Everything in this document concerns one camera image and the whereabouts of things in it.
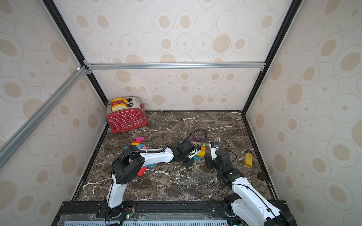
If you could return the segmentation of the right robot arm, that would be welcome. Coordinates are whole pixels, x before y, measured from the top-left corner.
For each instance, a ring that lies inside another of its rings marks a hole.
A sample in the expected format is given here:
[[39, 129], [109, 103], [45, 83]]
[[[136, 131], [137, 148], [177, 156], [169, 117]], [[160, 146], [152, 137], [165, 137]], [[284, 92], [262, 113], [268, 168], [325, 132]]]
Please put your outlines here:
[[212, 148], [205, 158], [208, 168], [215, 168], [218, 180], [234, 193], [225, 198], [228, 215], [240, 217], [249, 226], [295, 226], [296, 220], [289, 211], [281, 211], [266, 200], [247, 178], [234, 168], [229, 151]]

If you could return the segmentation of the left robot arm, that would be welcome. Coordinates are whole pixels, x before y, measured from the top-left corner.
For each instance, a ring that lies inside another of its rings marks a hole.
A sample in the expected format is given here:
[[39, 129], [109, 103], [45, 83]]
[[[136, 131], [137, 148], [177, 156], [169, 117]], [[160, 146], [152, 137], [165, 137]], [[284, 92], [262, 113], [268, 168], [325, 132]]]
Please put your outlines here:
[[159, 149], [142, 149], [132, 145], [127, 147], [112, 163], [112, 184], [106, 197], [110, 209], [123, 202], [123, 195], [128, 183], [139, 173], [143, 173], [148, 165], [158, 163], [181, 162], [188, 168], [194, 163], [198, 146], [185, 141], [176, 147], [166, 146]]

